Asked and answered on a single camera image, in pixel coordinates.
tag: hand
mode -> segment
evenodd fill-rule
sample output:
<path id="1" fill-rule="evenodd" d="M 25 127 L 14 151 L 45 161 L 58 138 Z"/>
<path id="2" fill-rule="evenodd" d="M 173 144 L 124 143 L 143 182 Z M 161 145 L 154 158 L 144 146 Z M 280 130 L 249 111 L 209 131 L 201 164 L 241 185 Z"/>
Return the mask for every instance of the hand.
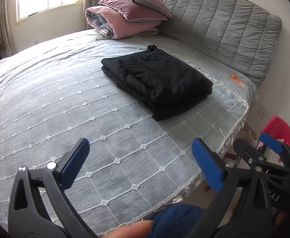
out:
<path id="1" fill-rule="evenodd" d="M 152 221 L 139 221 L 129 226 L 121 226 L 102 238 L 145 238 L 151 227 Z"/>

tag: pink velvet pillow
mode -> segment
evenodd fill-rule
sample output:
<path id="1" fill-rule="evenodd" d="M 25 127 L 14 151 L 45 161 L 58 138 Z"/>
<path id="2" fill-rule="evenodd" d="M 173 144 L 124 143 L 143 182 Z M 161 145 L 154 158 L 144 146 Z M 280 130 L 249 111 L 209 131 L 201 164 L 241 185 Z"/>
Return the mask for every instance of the pink velvet pillow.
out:
<path id="1" fill-rule="evenodd" d="M 129 0 L 101 0 L 99 4 L 115 9 L 128 21 L 167 20 L 160 12 Z"/>
<path id="2" fill-rule="evenodd" d="M 86 10 L 86 17 L 88 24 L 95 27 L 92 22 L 92 18 L 88 16 L 87 12 L 92 12 L 95 15 L 101 15 L 110 27 L 113 29 L 113 39 L 121 39 L 123 37 L 129 37 L 136 35 L 140 32 L 155 28 L 161 23 L 161 20 L 147 21 L 147 22 L 134 22 L 127 21 L 116 10 L 106 6 L 93 6 Z"/>
<path id="3" fill-rule="evenodd" d="M 161 0 L 129 0 L 146 7 L 152 8 L 156 11 L 159 11 L 161 14 L 166 16 L 169 19 L 172 19 L 171 12 L 168 10 L 167 6 Z"/>

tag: blue clamp pad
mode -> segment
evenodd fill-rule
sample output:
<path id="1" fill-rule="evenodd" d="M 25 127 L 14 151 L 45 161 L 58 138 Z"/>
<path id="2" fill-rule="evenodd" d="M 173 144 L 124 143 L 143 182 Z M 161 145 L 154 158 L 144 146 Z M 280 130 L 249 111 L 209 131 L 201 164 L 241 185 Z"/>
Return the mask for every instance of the blue clamp pad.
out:
<path id="1" fill-rule="evenodd" d="M 263 142 L 267 147 L 269 147 L 277 154 L 283 152 L 282 144 L 267 133 L 262 133 L 259 137 L 259 141 Z"/>
<path id="2" fill-rule="evenodd" d="M 203 145 L 198 139 L 192 142 L 192 154 L 201 168 L 209 186 L 217 192 L 222 188 L 222 171 L 211 156 L 212 152 L 207 145 Z"/>
<path id="3" fill-rule="evenodd" d="M 72 156 L 60 172 L 60 190 L 66 190 L 71 187 L 82 165 L 84 164 L 89 151 L 89 141 L 87 139 L 83 139 L 82 142 L 75 148 L 75 151 L 70 152 L 72 153 Z"/>

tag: black puffer jacket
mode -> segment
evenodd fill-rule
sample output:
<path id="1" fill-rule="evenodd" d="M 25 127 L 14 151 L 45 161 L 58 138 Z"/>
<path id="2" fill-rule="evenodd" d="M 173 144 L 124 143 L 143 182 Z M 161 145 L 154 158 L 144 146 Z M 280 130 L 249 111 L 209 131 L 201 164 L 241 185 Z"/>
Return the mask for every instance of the black puffer jacket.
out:
<path id="1" fill-rule="evenodd" d="M 157 121 L 187 111 L 212 92 L 212 81 L 155 45 L 144 52 L 104 58 L 101 63 L 103 72 L 143 101 Z"/>

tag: window frame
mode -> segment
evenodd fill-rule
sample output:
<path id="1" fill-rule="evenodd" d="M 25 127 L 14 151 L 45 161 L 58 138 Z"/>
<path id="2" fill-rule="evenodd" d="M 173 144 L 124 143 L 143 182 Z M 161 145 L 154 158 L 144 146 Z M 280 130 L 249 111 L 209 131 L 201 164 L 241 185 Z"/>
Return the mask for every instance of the window frame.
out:
<path id="1" fill-rule="evenodd" d="M 19 17 L 19 0 L 16 0 L 16 14 L 15 14 L 16 15 L 16 23 L 27 20 L 29 17 L 40 14 L 41 12 L 45 12 L 45 11 L 49 11 L 49 10 L 53 10 L 53 9 L 59 9 L 59 8 L 64 7 L 64 6 L 76 6 L 76 5 L 82 5 L 82 0 L 78 0 L 78 1 L 75 1 L 73 3 L 64 3 L 64 4 L 62 3 L 58 6 L 51 7 L 51 8 L 49 7 L 49 0 L 47 0 L 47 8 L 46 9 L 35 12 L 35 13 L 28 15 L 28 16 L 25 16 L 23 18 L 20 18 Z"/>

